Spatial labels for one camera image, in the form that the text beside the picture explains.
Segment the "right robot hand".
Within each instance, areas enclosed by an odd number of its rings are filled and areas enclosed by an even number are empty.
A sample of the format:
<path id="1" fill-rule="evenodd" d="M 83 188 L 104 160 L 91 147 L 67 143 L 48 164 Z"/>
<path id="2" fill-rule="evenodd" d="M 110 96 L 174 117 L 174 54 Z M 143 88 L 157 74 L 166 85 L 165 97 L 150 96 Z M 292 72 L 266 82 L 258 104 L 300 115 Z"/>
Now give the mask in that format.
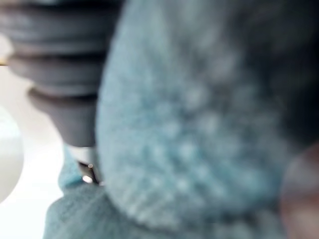
<path id="1" fill-rule="evenodd" d="M 101 183 L 95 120 L 98 91 L 122 0 L 3 0 L 0 31 L 10 69 L 32 81 L 31 103 L 47 114 L 86 183 Z"/>

